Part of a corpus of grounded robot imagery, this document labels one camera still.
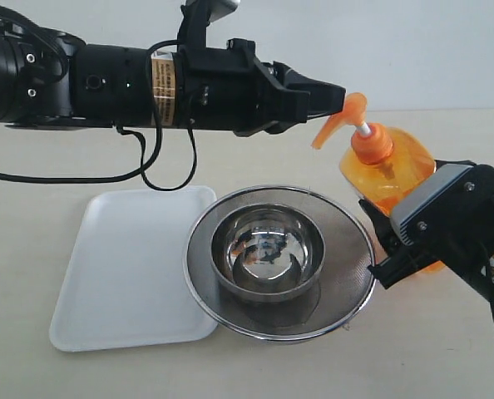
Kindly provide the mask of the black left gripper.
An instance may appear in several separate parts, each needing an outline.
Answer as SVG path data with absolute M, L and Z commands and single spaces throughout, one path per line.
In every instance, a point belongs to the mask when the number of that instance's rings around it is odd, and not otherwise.
M 255 55 L 255 43 L 245 39 L 231 39 L 227 48 L 184 45 L 175 61 L 177 128 L 279 135 L 343 109 L 344 87 L 282 62 L 271 64 L 272 75 Z

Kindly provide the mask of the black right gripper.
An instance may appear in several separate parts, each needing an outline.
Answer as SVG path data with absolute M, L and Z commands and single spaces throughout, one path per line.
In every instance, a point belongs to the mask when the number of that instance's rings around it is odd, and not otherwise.
M 443 167 L 472 168 L 471 160 L 435 160 Z M 374 233 L 386 258 L 368 266 L 385 289 L 433 265 L 438 260 L 473 287 L 494 287 L 494 198 L 477 209 L 468 220 L 438 237 L 407 246 L 395 234 L 389 217 L 366 199 L 358 201 L 373 224 Z

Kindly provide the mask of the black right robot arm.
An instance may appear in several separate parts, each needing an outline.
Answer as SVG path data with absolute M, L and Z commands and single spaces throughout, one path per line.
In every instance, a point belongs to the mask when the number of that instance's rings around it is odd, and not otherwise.
M 359 200 L 387 255 L 368 269 L 390 288 L 440 262 L 494 304 L 494 166 L 470 160 L 437 165 L 390 215 Z

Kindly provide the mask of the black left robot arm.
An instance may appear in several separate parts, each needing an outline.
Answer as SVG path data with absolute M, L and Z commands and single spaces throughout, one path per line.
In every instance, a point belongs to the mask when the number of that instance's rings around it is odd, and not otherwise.
M 97 45 L 0 6 L 0 123 L 22 129 L 152 127 L 272 135 L 343 109 L 343 87 L 262 62 L 255 43 L 208 47 L 236 1 L 188 1 L 160 51 Z

